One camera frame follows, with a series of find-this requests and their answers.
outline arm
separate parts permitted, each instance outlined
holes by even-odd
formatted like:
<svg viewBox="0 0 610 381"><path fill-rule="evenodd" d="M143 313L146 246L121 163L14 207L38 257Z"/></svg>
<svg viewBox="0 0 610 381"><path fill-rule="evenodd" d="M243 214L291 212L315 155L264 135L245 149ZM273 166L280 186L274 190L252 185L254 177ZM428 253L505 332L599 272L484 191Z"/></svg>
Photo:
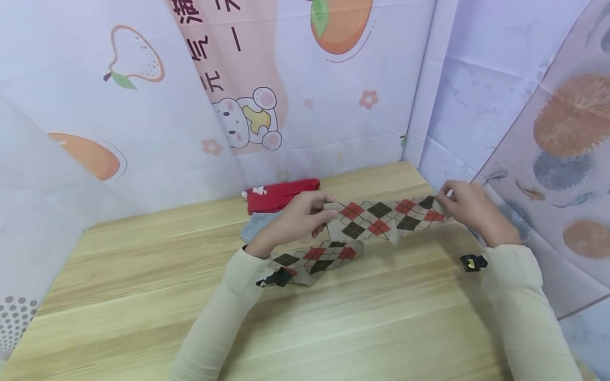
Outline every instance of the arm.
<svg viewBox="0 0 610 381"><path fill-rule="evenodd" d="M536 258L525 246L483 252L483 290L493 304L515 380L582 380L553 309L542 291Z"/></svg>
<svg viewBox="0 0 610 381"><path fill-rule="evenodd" d="M256 282L273 273L272 250L309 234L317 236L337 217L336 210L323 210L323 204L336 201L322 191L299 194L231 257L220 285L184 339L168 381L216 381L239 327L260 298L262 289Z"/></svg>
<svg viewBox="0 0 610 381"><path fill-rule="evenodd" d="M483 256L483 290L495 310L512 375L518 381L582 380L553 309L542 292L542 275L517 229L480 184L449 180L439 203L490 246Z"/></svg>
<svg viewBox="0 0 610 381"><path fill-rule="evenodd" d="M271 260L239 249L227 263L214 291L182 343L169 381L215 381L237 331L262 288L256 282L270 275Z"/></svg>

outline hand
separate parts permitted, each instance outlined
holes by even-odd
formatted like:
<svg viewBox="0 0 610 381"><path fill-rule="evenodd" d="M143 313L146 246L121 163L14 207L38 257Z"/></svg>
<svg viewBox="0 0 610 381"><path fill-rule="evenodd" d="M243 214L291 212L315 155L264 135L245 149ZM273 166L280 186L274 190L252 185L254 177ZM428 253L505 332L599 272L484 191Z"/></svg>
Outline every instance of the hand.
<svg viewBox="0 0 610 381"><path fill-rule="evenodd" d="M449 180L437 200L457 222L479 233L489 247L521 244L518 230L502 215L481 184Z"/></svg>
<svg viewBox="0 0 610 381"><path fill-rule="evenodd" d="M246 247L246 252L255 257L267 258L276 246L310 234L317 237L326 223L339 217L337 210L323 210L324 204L328 202L337 200L324 191L298 194L273 222L258 232Z"/></svg>

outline left hand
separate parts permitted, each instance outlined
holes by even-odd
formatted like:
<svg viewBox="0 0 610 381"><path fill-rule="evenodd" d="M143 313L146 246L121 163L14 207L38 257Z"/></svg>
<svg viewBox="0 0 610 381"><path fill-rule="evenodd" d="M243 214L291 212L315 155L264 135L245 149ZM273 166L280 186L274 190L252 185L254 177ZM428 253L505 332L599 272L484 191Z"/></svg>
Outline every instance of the left hand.
<svg viewBox="0 0 610 381"><path fill-rule="evenodd" d="M324 210L324 204L337 202L324 191L302 192L295 196L282 213L261 229L246 247L246 252L259 258L267 258L281 244L312 237L324 229L326 223L339 217L337 210Z"/></svg>

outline gray dot pattern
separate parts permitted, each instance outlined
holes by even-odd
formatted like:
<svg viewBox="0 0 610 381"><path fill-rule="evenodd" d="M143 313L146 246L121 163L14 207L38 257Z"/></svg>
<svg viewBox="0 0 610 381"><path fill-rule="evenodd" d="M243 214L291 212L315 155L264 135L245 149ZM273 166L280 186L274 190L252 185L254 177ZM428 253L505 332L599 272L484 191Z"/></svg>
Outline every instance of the gray dot pattern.
<svg viewBox="0 0 610 381"><path fill-rule="evenodd" d="M37 308L38 301L25 297L0 297L0 358L8 360L38 312Z"/></svg>

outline sleeve cuff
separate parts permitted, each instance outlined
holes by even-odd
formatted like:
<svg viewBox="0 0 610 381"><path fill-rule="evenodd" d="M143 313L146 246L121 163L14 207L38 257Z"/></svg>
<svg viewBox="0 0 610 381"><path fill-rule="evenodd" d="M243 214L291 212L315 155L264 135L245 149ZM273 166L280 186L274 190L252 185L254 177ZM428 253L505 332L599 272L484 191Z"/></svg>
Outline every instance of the sleeve cuff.
<svg viewBox="0 0 610 381"><path fill-rule="evenodd" d="M481 274L485 283L497 288L542 287L542 274L534 254L526 246L503 244L485 248L487 268Z"/></svg>
<svg viewBox="0 0 610 381"><path fill-rule="evenodd" d="M241 248L227 263L222 282L233 292L244 294L253 288L259 288L256 282L273 274L273 271L270 257L266 259L253 257Z"/></svg>

